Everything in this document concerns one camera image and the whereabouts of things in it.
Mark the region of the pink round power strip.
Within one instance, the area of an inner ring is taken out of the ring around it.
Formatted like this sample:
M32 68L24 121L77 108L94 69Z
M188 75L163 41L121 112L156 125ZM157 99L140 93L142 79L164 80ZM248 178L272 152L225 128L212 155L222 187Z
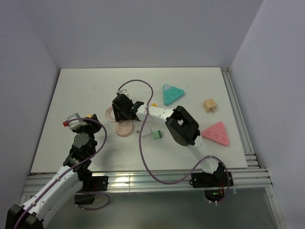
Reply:
M131 121L116 122L114 130L118 136L127 137L133 132L133 124Z

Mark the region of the green plug adapter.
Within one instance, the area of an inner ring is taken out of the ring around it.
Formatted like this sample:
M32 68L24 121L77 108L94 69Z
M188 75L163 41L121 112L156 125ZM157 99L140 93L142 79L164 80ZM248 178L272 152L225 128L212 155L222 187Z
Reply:
M164 133L161 130L153 131L152 137L154 140L159 140L163 138Z

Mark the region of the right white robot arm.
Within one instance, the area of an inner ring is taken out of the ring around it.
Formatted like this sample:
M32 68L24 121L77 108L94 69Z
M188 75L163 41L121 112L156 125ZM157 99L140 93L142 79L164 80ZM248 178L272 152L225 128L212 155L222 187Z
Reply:
M112 101L112 108L116 121L140 121L142 132L148 118L154 122L165 124L174 141L185 146L198 160L199 166L206 174L207 183L217 186L226 173L225 165L220 159L212 155L211 150L200 136L199 124L182 106L174 109L160 108L133 102L125 94L118 94Z

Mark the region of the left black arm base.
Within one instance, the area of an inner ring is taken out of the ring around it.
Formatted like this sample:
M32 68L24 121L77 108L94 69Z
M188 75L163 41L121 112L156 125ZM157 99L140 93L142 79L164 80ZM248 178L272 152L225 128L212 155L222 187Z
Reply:
M92 176L88 178L83 185L83 188L74 195L76 205L91 205L96 194L93 192L102 192L107 190L108 176Z

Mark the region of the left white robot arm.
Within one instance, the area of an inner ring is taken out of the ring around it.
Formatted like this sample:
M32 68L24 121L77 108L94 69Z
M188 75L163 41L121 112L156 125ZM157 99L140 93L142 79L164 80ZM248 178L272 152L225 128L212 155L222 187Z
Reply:
M44 229L57 211L78 191L92 187L91 159L98 153L95 134L104 126L97 115L81 118L75 113L63 122L76 133L63 165L54 177L21 206L13 205L7 213L7 229Z

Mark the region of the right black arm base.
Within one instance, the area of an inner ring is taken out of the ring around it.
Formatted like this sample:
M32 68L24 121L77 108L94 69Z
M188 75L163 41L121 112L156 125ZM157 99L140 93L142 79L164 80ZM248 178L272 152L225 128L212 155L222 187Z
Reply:
M225 171L214 172L213 174L192 173L189 184L193 188L203 188L204 197L208 203L215 205L224 200L228 189L234 186L231 172L226 173Z

